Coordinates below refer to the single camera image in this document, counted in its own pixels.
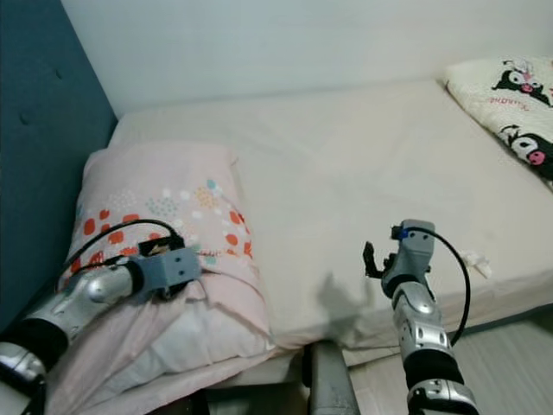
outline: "blue upholstered headboard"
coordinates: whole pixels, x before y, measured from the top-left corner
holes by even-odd
[[[2,0],[0,331],[67,255],[88,155],[116,118],[60,0]]]

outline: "pillow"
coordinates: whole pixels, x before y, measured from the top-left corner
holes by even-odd
[[[553,186],[553,59],[469,61],[443,82],[461,107]]]
[[[89,158],[70,252],[115,224],[163,220],[197,252],[202,277],[169,302],[132,298],[94,322],[50,376],[48,414],[90,411],[165,374],[190,373],[187,386],[172,395],[143,386],[132,402],[127,398],[133,415],[146,413],[269,357],[268,317],[235,162],[224,146],[183,141],[117,146]],[[124,227],[84,252],[73,270],[135,254],[139,242],[165,233],[150,224]],[[265,357],[233,363],[258,356]],[[225,370],[198,372],[218,362],[226,362]]]

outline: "tiled floor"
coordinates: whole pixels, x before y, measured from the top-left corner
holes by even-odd
[[[463,338],[455,348],[482,415],[553,413],[553,313]],[[364,415],[407,413],[401,361],[388,358],[351,369]],[[300,415],[307,391],[298,385],[217,393],[212,415]],[[175,409],[171,415],[184,414]]]

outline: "mattress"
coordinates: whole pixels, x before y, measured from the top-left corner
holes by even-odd
[[[361,252],[366,240],[378,262],[395,252],[390,228],[407,218],[430,220],[459,250],[489,259],[491,276],[470,270],[469,325],[553,302],[550,191],[432,80],[129,113],[110,145],[164,139],[238,153],[254,258],[283,349],[332,338],[349,364],[397,352],[390,300],[364,276]],[[454,330],[461,271],[437,242],[431,265],[429,283]],[[250,378],[263,383],[261,372]]]

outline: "bed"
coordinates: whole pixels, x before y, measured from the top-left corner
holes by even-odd
[[[107,145],[115,124],[60,4],[36,7],[3,3],[13,24],[3,25],[2,38],[21,44],[2,52],[11,68],[2,75],[10,102],[2,109],[2,329],[57,277],[84,162]],[[20,27],[35,30],[19,36]],[[220,387],[294,379],[301,347],[321,338],[339,342],[350,365],[395,354],[390,303],[364,276],[361,251],[371,240],[384,258],[396,248],[390,227],[406,218],[431,220],[459,249],[489,259],[491,276],[471,270],[469,325],[551,303],[550,193],[434,80],[129,113],[109,146],[152,139],[224,144],[239,157],[236,176],[283,353]],[[59,243],[29,251],[30,238]],[[453,330],[463,283],[440,247],[429,281]]]
[[[364,277],[360,253],[367,239],[380,258],[393,251],[390,226],[408,217],[434,221],[459,249],[489,259],[491,276],[471,270],[469,325],[551,301],[550,193],[434,80],[130,113],[110,146],[153,137],[238,152],[282,348],[330,337],[362,348],[346,352],[349,364],[397,352],[389,300]],[[440,247],[429,281],[454,330],[464,286]],[[227,385],[282,381],[294,359],[279,359],[280,370],[268,362],[266,373],[257,367]]]

